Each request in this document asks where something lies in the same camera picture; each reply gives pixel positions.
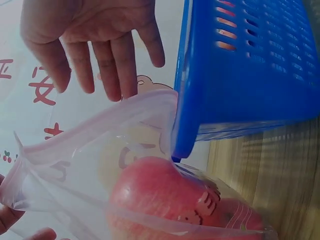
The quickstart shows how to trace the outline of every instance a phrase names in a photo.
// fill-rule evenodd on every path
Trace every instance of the red apple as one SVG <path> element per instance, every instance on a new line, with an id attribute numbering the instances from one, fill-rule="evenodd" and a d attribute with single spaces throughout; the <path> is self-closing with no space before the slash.
<path id="1" fill-rule="evenodd" d="M 124 169 L 109 201 L 133 212 L 164 219 L 221 228 L 227 225 L 228 218 L 224 212 L 226 207 L 219 207 L 218 189 L 209 188 L 202 181 L 190 176 L 183 176 L 170 161 L 158 157 L 138 159 Z M 186 239 L 115 215 L 108 214 L 107 219 L 116 240 Z"/>

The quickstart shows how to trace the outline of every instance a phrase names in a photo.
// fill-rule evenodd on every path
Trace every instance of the plastic bag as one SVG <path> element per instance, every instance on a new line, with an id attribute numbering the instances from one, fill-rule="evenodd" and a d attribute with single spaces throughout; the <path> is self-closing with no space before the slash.
<path id="1" fill-rule="evenodd" d="M 20 146 L 0 202 L 52 214 L 79 240 L 275 240 L 224 183 L 170 161 L 177 93 L 124 100 L 34 146 Z"/>

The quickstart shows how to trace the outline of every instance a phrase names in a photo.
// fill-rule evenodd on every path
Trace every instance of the printed tablecloth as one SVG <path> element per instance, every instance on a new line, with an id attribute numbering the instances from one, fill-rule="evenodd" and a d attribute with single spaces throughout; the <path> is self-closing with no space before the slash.
<path id="1" fill-rule="evenodd" d="M 183 3 L 183 0 L 156 2 L 156 18 L 166 54 L 164 68 L 153 67 L 143 42 L 136 32 L 133 33 L 139 93 L 173 87 Z M 22 0 L 0 0 L 0 174 L 3 175 L 8 173 L 19 154 L 14 131 L 24 145 L 37 144 L 115 104 L 106 97 L 93 56 L 95 93 L 83 93 L 73 72 L 67 91 L 58 94 L 20 38 L 21 10 Z M 203 170 L 208 154 L 209 144 L 198 144 L 185 162 Z M 62 167 L 63 174 L 68 166 Z M 53 228 L 58 239 L 77 239 L 49 214 L 38 212 L 28 212 L 1 239 L 17 240 L 42 227 Z"/>

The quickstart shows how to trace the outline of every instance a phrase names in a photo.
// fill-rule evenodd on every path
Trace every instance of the wooden table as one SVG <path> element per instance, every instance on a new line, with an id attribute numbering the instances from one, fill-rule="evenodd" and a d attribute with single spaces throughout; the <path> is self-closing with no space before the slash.
<path id="1" fill-rule="evenodd" d="M 236 189 L 280 240 L 320 240 L 320 121 L 213 141 L 210 174 Z"/>

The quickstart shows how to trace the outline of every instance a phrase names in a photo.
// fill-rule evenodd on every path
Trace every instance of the blue plastic basket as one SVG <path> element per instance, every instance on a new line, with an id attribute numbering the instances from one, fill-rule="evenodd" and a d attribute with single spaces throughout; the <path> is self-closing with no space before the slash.
<path id="1" fill-rule="evenodd" d="M 185 0 L 172 156 L 320 113 L 319 62 L 300 0 Z"/>

